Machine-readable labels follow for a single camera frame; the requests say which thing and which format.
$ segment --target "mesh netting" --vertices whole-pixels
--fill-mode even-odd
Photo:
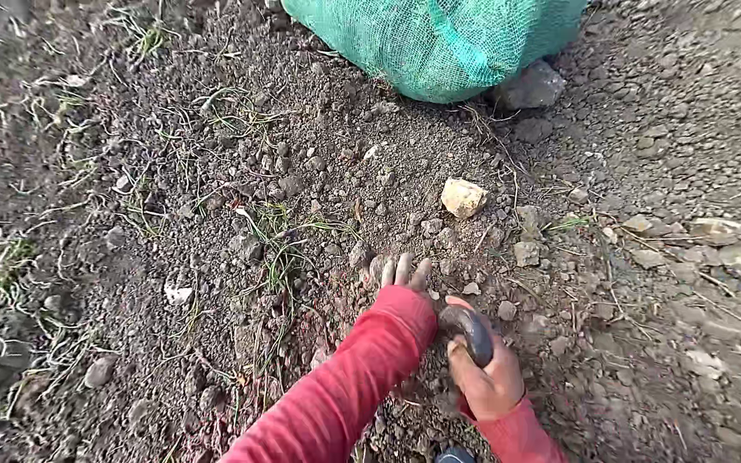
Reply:
[[[288,14],[415,100],[464,100],[558,52],[587,0],[283,0]]]

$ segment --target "hand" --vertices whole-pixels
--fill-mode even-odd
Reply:
[[[411,273],[412,261],[413,253],[406,252],[400,255],[399,261],[396,264],[396,274],[394,274],[394,260],[388,258],[385,268],[382,269],[381,287],[384,288],[390,284],[404,286],[419,293],[420,296],[428,298],[426,289],[427,277],[431,274],[431,260],[427,257],[422,259],[417,267],[417,271],[413,272],[413,277],[408,278]]]
[[[461,298],[447,297],[446,301],[471,308]],[[485,325],[491,331],[490,323]],[[457,335],[448,342],[450,375],[478,421],[492,421],[508,415],[524,396],[519,358],[492,331],[491,338],[493,359],[483,369],[477,367],[468,355],[464,336]]]

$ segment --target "soil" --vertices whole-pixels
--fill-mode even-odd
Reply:
[[[219,458],[404,251],[572,460],[741,461],[741,1],[593,2],[519,113],[404,99],[276,10],[0,3],[0,462]],[[357,459],[494,460],[443,346]]]

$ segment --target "red sleeve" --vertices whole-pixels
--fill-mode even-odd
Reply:
[[[385,287],[334,356],[298,381],[220,463],[344,463],[382,399],[419,366],[436,331],[428,301]]]
[[[539,426],[530,400],[524,398],[495,421],[473,421],[502,463],[567,463],[559,446]]]

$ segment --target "small stone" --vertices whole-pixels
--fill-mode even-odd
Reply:
[[[582,188],[574,188],[568,194],[568,200],[575,204],[585,204],[588,202],[588,192]]]
[[[665,265],[665,257],[655,250],[632,250],[631,256],[633,256],[634,262],[645,269]]]
[[[116,357],[102,357],[91,363],[85,373],[85,386],[91,389],[99,389],[107,384],[113,377]]]
[[[458,218],[469,218],[488,202],[488,192],[467,180],[449,177],[442,189],[442,204]]]
[[[571,339],[567,336],[559,336],[551,341],[551,353],[554,357],[560,357],[571,346]]]
[[[534,241],[520,241],[514,244],[517,267],[539,265],[539,244]]]
[[[47,310],[58,312],[62,309],[62,296],[58,294],[47,296],[42,305],[45,306],[45,309]]]
[[[504,321],[512,321],[516,316],[516,304],[511,301],[500,302],[497,314]]]
[[[632,232],[643,233],[645,230],[651,228],[653,223],[644,215],[637,214],[623,222],[623,226]]]
[[[371,251],[365,241],[357,241],[356,244],[353,245],[351,253],[347,256],[347,263],[350,264],[351,267],[362,267],[367,263],[370,252]]]
[[[334,243],[331,243],[324,247],[324,253],[329,256],[341,256],[342,248],[340,248],[338,245]]]
[[[439,233],[439,230],[441,230],[444,225],[445,222],[442,219],[432,218],[431,220],[422,222],[422,229],[430,235],[435,235]]]
[[[129,193],[133,188],[133,184],[130,183],[128,175],[122,175],[116,180],[114,190],[118,193]]]
[[[509,111],[541,108],[553,105],[566,81],[550,65],[538,59],[523,69],[519,77],[503,81],[494,88],[494,95]]]
[[[199,396],[199,407],[204,411],[210,411],[221,400],[221,390],[218,385],[210,385],[202,391]]]
[[[479,290],[479,285],[476,282],[470,282],[465,285],[464,288],[462,288],[463,294],[475,294],[479,296],[482,294],[482,291]]]
[[[313,156],[311,159],[308,160],[308,165],[311,169],[319,172],[323,172],[328,169],[328,164],[324,162],[322,156]]]

